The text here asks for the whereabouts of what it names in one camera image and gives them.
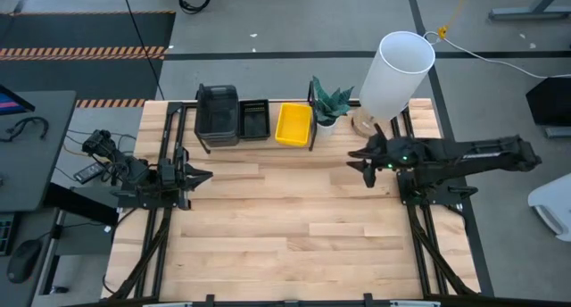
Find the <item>orange striped tape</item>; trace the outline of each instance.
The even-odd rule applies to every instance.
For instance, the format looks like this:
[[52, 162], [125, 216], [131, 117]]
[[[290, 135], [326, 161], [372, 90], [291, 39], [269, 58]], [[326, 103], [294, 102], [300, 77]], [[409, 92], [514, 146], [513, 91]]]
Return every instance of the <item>orange striped tape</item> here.
[[162, 46], [143, 47], [39, 47], [39, 48], [2, 48], [0, 61], [73, 61], [106, 59], [164, 59], [167, 50]]
[[[26, 15], [76, 15], [76, 14], [116, 14], [116, 13], [128, 13], [128, 11], [120, 11], [120, 12], [8, 12], [8, 14], [16, 15], [16, 16], [26, 16]], [[140, 14], [140, 13], [176, 13], [175, 11], [140, 11], [140, 12], [133, 12], [133, 14]]]
[[103, 108], [103, 107], [143, 107], [144, 98], [127, 99], [88, 99], [78, 100], [75, 103], [77, 108]]

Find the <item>lamp base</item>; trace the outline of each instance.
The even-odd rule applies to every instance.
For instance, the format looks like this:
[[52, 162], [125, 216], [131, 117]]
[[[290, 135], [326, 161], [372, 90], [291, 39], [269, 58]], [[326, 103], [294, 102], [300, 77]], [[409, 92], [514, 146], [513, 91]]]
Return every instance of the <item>lamp base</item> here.
[[383, 120], [379, 121], [375, 117], [368, 114], [364, 108], [360, 107], [353, 113], [353, 118], [351, 119], [351, 126], [355, 133], [360, 137], [369, 138], [374, 136], [377, 131], [375, 130], [375, 124], [378, 124], [383, 131], [385, 127], [390, 127], [390, 121]]

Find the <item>black cable bundle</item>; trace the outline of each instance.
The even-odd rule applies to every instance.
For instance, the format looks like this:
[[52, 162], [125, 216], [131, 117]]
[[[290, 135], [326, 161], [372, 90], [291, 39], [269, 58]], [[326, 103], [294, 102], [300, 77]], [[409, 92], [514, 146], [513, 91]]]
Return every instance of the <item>black cable bundle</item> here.
[[188, 13], [188, 14], [195, 14], [195, 13], [199, 13], [201, 12], [204, 8], [206, 8], [206, 6], [211, 2], [211, 0], [204, 0], [204, 3], [201, 4], [198, 7], [195, 7], [191, 4], [189, 4], [188, 2], [186, 2], [185, 0], [178, 0], [178, 4], [180, 5], [180, 9], [184, 12], [184, 13]]
[[19, 120], [16, 124], [14, 124], [12, 128], [7, 129], [6, 133], [10, 134], [10, 136], [8, 138], [0, 137], [0, 142], [12, 142], [18, 135], [21, 134], [21, 132], [24, 131], [24, 128], [26, 128], [26, 125], [28, 125], [28, 123], [32, 122], [36, 124], [36, 121], [39, 121], [44, 125], [44, 129], [42, 130], [42, 135], [39, 136], [39, 138], [44, 139], [44, 137], [46, 137], [47, 130], [50, 129], [50, 123], [41, 116], [32, 116], [25, 118], [23, 120]]

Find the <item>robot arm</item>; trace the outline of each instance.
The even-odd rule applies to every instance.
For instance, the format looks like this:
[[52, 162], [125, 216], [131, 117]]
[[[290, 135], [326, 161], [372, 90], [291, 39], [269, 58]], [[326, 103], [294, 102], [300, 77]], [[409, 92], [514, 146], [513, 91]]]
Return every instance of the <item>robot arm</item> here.
[[542, 162], [519, 136], [474, 142], [414, 137], [387, 140], [378, 126], [367, 146], [349, 152], [349, 156], [362, 159], [347, 164], [363, 173], [367, 187], [374, 186], [376, 170], [414, 169], [416, 186], [430, 187], [488, 170], [529, 171]]
[[96, 130], [83, 143], [82, 151], [108, 159], [122, 181], [121, 191], [115, 195], [125, 207], [172, 208], [189, 210], [187, 192], [194, 191], [212, 177], [212, 172], [198, 170], [188, 164], [188, 151], [180, 147], [174, 163], [161, 159], [156, 165], [126, 155], [117, 149], [106, 130]]

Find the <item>computer mouse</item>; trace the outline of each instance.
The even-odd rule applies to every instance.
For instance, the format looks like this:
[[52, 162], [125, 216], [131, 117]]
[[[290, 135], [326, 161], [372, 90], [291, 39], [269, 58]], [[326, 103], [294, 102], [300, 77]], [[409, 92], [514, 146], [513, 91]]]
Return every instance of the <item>computer mouse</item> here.
[[20, 284], [31, 276], [36, 265], [39, 252], [42, 250], [42, 241], [26, 240], [13, 251], [8, 262], [6, 276], [14, 284]]

